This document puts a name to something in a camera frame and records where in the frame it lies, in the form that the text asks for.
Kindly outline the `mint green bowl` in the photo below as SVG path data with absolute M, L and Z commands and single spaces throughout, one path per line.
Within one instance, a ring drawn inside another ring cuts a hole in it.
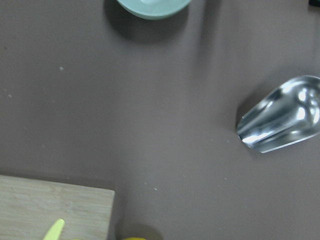
M 182 11 L 191 3 L 191 0 L 118 0 L 117 2 L 136 17 L 145 20 L 162 20 Z

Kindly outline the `upper whole lemon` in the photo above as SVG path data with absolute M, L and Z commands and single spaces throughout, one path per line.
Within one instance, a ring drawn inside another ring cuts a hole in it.
M 147 240 L 147 239 L 143 237 L 126 237 L 121 240 Z

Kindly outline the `silver metal scoop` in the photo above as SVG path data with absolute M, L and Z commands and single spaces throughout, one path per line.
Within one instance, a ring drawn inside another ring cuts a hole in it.
M 262 154 L 319 135 L 319 77 L 297 76 L 275 88 L 241 117 L 236 133 Z

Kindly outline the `yellow plastic knife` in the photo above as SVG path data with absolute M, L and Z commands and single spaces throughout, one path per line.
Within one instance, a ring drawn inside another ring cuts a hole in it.
M 65 226 L 62 218 L 57 219 L 48 229 L 43 240 L 59 240 Z

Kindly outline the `bamboo cutting board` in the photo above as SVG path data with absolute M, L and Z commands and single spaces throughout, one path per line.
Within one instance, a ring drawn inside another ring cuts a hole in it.
M 105 240 L 115 192 L 21 177 L 0 177 L 0 238 L 41 240 L 58 219 L 62 240 Z

